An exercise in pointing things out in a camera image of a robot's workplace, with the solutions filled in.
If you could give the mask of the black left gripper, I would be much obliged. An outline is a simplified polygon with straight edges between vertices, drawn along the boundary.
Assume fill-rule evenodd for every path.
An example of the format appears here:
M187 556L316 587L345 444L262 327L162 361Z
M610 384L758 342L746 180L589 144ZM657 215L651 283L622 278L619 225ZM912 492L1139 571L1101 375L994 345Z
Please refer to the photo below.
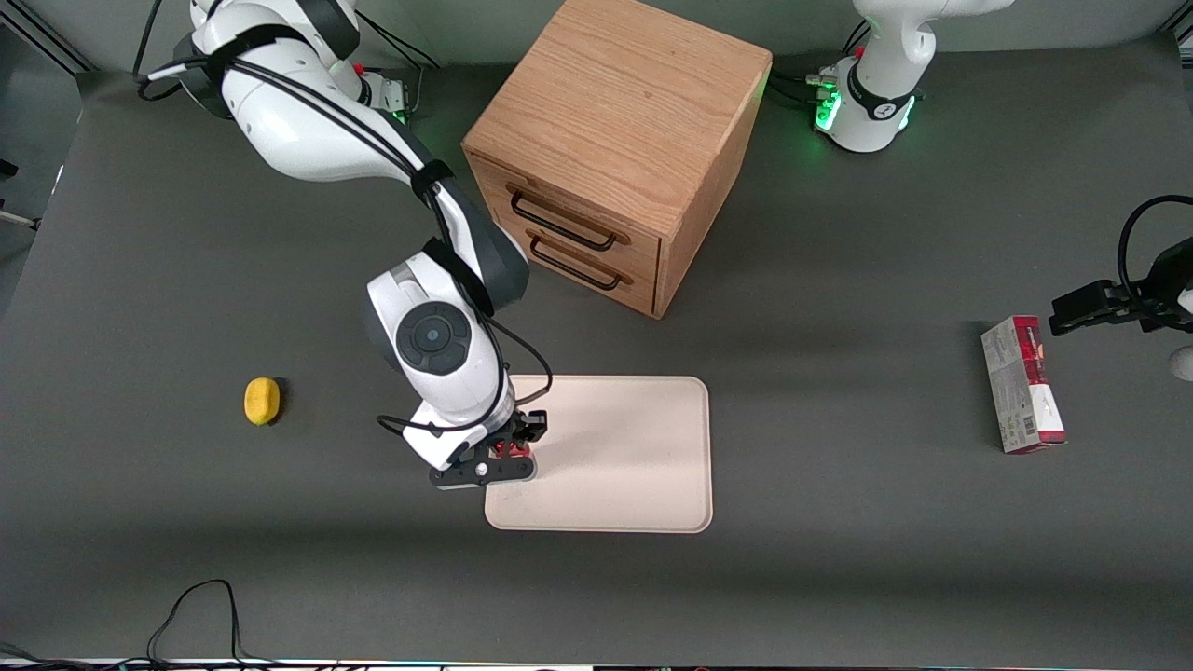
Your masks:
M1189 281L1192 240L1186 239L1161 253L1144 279L1093 281L1053 300L1049 331L1058 338L1094 324L1137 322L1146 333L1189 333Z

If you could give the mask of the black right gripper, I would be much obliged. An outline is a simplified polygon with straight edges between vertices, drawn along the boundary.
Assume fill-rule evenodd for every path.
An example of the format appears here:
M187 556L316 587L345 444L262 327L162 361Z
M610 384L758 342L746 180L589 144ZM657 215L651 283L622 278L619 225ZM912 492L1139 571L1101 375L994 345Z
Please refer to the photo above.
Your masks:
M494 432L494 439L502 445L521 447L523 458L534 458L533 443L548 431L548 412L545 410L533 410L523 412L515 410L509 420L501 429ZM474 447L474 458L496 458L496 449L493 442L483 442Z

